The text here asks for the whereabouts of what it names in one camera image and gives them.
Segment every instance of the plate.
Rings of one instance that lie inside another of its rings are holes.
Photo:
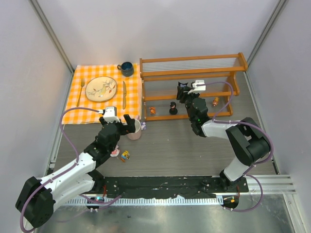
[[[110,77],[102,76],[89,81],[86,85],[86,97],[95,102],[111,99],[117,92],[117,82]]]

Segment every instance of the white cup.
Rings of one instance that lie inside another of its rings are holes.
[[[138,119],[135,119],[135,133],[128,133],[127,137],[131,140],[137,140],[141,136],[141,124]]]

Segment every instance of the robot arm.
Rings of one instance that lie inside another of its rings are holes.
[[[235,124],[215,123],[208,115],[205,99],[199,98],[205,91],[204,80],[196,80],[188,86],[177,87],[177,100],[184,103],[194,133],[201,137],[218,137],[230,141],[236,157],[221,173],[223,187],[229,187],[243,176],[243,174],[257,160],[264,157],[270,151],[270,145],[266,136],[259,130],[245,126],[246,122],[258,125],[252,118],[245,118]]]
[[[104,185],[104,177],[96,168],[110,158],[110,153],[115,149],[121,135],[135,132],[135,120],[129,115],[124,115],[127,124],[123,125],[117,117],[116,110],[115,107],[107,107],[100,112],[104,115],[100,117],[102,129],[95,141],[79,155],[79,162],[73,169],[53,179],[72,167],[76,160],[50,175],[39,179],[31,177],[25,182],[16,202],[16,208],[20,212],[28,197],[38,187],[48,180],[53,180],[41,188],[26,207],[24,217],[33,227],[42,226],[61,205],[81,193],[100,191]]]

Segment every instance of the dark blue mug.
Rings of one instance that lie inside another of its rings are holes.
[[[134,67],[130,62],[124,62],[122,65],[118,65],[117,68],[118,70],[121,70],[121,73],[125,77],[129,77],[134,74]]]

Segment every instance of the fork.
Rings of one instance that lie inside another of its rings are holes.
[[[79,95],[78,102],[77,102],[77,107],[79,107],[79,105],[80,105],[80,98],[81,98],[82,88],[84,87],[85,84],[86,83],[84,81],[84,78],[82,78],[81,79],[81,90],[80,90],[80,95]]]

